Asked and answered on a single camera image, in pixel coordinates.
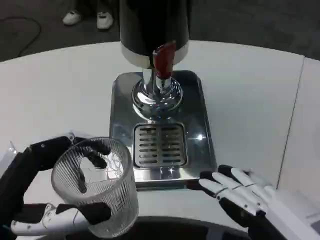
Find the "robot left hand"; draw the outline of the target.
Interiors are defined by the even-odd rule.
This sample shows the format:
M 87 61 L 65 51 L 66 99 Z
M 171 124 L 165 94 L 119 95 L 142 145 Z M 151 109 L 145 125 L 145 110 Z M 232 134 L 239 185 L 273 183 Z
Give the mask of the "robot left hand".
M 97 140 L 69 132 L 29 145 L 19 152 L 10 145 L 0 161 L 0 238 L 67 235 L 108 221 L 107 203 L 25 203 L 24 195 L 38 172 L 52 169 L 71 147 L 87 146 L 84 155 L 95 167 L 106 167 L 100 154 L 110 149 Z

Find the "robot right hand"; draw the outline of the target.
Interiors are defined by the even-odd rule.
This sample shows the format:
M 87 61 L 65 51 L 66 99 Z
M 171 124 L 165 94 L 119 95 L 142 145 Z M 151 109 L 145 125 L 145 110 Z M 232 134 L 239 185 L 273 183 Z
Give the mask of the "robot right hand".
M 198 186 L 252 240 L 320 238 L 320 208 L 300 191 L 277 190 L 254 172 L 229 165 L 202 172 Z

